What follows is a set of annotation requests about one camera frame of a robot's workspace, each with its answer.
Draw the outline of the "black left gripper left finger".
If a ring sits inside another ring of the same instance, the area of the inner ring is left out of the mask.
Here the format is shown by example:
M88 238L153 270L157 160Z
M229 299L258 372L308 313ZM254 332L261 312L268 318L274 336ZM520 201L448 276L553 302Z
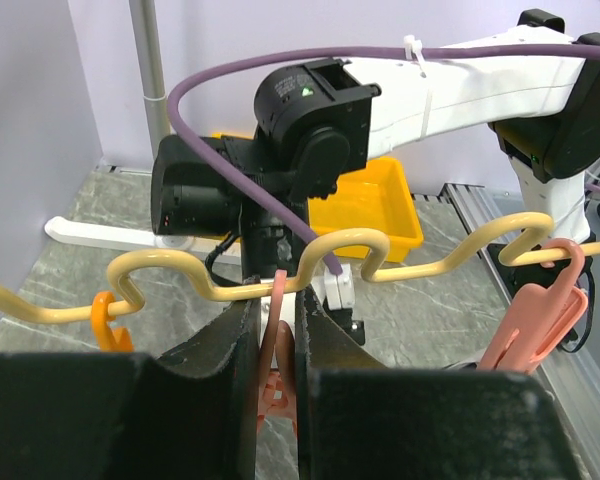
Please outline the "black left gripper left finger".
M260 304L146 353L0 353L0 479L250 479Z

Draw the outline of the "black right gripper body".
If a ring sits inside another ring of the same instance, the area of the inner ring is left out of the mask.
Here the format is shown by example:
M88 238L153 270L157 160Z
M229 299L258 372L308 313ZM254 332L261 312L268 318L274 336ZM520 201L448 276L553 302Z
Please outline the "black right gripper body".
M305 243L277 219L241 219L242 276L272 279L277 270L290 276L297 273ZM354 320L359 330L346 332L358 345L365 344L365 327Z

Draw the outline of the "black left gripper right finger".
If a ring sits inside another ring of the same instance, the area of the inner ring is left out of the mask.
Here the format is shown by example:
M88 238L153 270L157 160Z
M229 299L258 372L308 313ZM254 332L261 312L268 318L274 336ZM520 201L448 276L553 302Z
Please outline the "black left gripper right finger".
M298 469L303 479L576 479L552 400L533 378L399 369L296 297Z

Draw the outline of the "pink end clothespin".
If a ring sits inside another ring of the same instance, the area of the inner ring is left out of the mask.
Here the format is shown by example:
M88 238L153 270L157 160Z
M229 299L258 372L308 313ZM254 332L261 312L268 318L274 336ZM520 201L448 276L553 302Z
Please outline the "pink end clothespin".
M567 239L549 245L568 252L570 263L549 288L529 283L515 294L477 363L479 370L533 373L585 313L588 298L576 287L585 263L581 247Z

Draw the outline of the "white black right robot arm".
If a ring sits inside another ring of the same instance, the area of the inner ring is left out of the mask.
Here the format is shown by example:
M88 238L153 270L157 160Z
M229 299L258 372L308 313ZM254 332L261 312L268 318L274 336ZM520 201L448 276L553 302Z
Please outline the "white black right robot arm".
M270 68L254 97L251 139L196 134L183 97L208 81ZM168 95L173 133L159 145L151 183L159 236L236 234L248 247L281 223L303 242L317 233L307 202L339 177L432 136L480 124L496 134L526 207L550 216L556 237L583 242L586 170L600 158L600 34L571 38L564 22L527 10L491 37L426 48L291 50L221 64Z

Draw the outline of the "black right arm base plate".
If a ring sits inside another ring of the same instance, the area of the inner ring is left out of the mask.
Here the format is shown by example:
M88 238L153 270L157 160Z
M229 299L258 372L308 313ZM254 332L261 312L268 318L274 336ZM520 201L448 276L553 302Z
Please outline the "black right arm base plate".
M500 252L505 245L501 243L491 243L487 246L487 254L494 262L495 268L504 283L504 286L511 297L513 297L524 285L534 283L541 285L544 288L549 288L564 270L568 264L568 260L556 261L552 266L543 267L540 264L524 265L519 267L508 267L501 263L497 263ZM594 317L596 286L592 272L593 258L587 256L580 276L576 281L576 286L580 288L580 278L586 278L586 286L584 293L588 298L588 307L584 313L584 319L577 322L583 327L581 332L578 332L575 327L572 327L569 332L563 337L558 345L558 349L574 354L581 350L589 339Z

